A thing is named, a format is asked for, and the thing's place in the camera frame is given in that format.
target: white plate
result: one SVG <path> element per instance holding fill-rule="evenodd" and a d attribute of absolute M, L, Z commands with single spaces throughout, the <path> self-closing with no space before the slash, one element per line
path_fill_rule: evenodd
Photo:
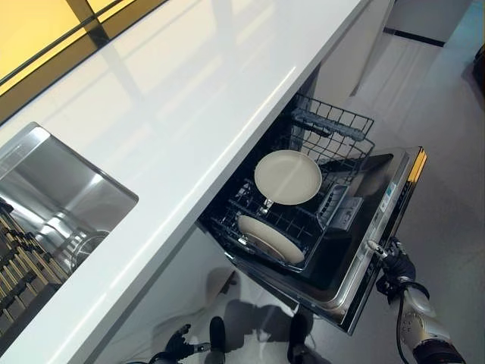
<path fill-rule="evenodd" d="M 318 165 L 296 150 L 278 150 L 266 155 L 255 169 L 258 190 L 282 205 L 298 205 L 317 194 L 321 186 Z"/>
<path fill-rule="evenodd" d="M 300 263 L 305 258 L 295 244 L 272 227 L 255 218 L 241 215 L 237 219 L 237 226 L 251 243 L 269 256 L 292 264 Z"/>

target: dishwasher rack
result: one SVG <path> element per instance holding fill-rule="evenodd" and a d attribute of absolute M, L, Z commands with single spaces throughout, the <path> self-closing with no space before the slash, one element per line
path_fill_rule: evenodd
<path fill-rule="evenodd" d="M 365 116 L 295 95 L 202 213 L 201 222 L 225 247 L 242 249 L 291 271 L 303 271 L 326 230 L 325 223 L 318 221 L 321 205 L 334 186 L 350 185 L 366 162 L 374 148 L 367 138 L 373 123 Z M 254 171 L 258 162 L 281 149 L 306 154 L 321 170 L 321 188 L 305 203 L 284 206 L 271 202 L 255 185 Z M 305 259 L 292 265 L 253 246 L 239 231 L 237 218 L 240 215 L 256 218 L 279 231 L 300 248 Z"/>

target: window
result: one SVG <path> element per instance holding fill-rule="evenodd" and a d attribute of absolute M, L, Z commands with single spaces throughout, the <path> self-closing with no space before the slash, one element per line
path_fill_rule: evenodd
<path fill-rule="evenodd" d="M 166 0 L 0 0 L 0 124 Z"/>

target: white countertop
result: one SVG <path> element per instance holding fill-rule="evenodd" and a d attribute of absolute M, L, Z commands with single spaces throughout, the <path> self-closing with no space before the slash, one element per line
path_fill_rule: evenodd
<path fill-rule="evenodd" d="M 367 3 L 169 1 L 2 126 L 36 121 L 139 202 L 0 362 L 84 362 Z"/>

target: stainless steel sink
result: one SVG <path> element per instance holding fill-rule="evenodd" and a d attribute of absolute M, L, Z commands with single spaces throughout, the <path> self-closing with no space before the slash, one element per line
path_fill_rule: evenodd
<path fill-rule="evenodd" d="M 68 274 L 138 201 L 35 123 L 0 148 L 0 197 Z"/>

